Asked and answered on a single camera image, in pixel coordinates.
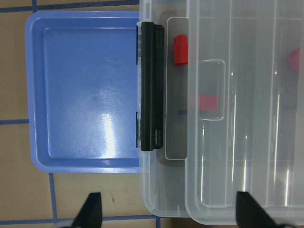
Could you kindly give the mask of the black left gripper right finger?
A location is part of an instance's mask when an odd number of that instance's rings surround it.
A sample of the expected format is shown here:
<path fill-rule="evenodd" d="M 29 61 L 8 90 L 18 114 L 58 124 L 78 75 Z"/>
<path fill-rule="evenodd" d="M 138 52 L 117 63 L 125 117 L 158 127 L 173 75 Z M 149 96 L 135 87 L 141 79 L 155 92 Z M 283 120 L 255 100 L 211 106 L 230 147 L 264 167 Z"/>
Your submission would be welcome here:
<path fill-rule="evenodd" d="M 239 228 L 286 228 L 277 224 L 248 192 L 236 196 L 236 223 Z"/>

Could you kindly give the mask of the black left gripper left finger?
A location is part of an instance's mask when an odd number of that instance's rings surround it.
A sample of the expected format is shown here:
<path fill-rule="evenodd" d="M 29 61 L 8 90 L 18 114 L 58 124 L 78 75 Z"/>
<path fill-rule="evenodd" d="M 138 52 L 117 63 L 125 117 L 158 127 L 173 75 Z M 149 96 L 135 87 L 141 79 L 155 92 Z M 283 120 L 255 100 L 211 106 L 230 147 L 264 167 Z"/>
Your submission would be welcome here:
<path fill-rule="evenodd" d="M 75 219 L 59 222 L 60 228 L 101 228 L 103 222 L 101 192 L 92 192 L 86 198 Z"/>

